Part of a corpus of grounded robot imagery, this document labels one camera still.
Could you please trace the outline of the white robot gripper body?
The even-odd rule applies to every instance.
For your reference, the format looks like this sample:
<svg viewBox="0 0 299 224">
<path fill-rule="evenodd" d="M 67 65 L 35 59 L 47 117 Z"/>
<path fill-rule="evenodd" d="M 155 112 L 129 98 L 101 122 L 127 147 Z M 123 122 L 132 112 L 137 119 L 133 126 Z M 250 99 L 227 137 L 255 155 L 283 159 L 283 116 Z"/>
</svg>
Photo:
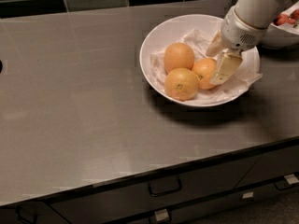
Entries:
<svg viewBox="0 0 299 224">
<path fill-rule="evenodd" d="M 221 24 L 221 43 L 227 49 L 253 49 L 265 36 L 267 29 L 255 28 L 242 21 L 231 7 Z"/>
</svg>

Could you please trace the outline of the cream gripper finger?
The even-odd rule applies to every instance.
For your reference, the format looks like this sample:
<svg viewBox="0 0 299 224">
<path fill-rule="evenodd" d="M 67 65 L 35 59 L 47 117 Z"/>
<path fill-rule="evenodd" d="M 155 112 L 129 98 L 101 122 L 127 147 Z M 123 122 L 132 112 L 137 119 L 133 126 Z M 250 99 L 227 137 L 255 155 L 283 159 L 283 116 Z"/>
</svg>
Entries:
<svg viewBox="0 0 299 224">
<path fill-rule="evenodd" d="M 215 57 L 221 51 L 225 49 L 225 46 L 222 44 L 221 39 L 221 31 L 218 30 L 215 34 L 213 39 L 211 40 L 210 44 L 206 49 L 206 56 L 207 57 Z"/>
<path fill-rule="evenodd" d="M 210 83 L 220 85 L 225 83 L 242 64 L 243 58 L 237 52 L 221 52 L 217 57 L 215 72 L 213 73 Z"/>
</svg>

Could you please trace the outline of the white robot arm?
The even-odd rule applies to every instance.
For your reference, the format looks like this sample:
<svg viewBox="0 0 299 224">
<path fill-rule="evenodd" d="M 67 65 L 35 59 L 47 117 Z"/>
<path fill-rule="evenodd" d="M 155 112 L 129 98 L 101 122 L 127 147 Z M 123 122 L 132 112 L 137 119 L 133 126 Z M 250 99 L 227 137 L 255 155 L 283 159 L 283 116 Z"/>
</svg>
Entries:
<svg viewBox="0 0 299 224">
<path fill-rule="evenodd" d="M 238 0 L 206 49 L 206 56 L 217 57 L 210 82 L 213 85 L 226 82 L 242 64 L 242 52 L 253 49 L 266 35 L 275 17 L 297 1 Z"/>
</svg>

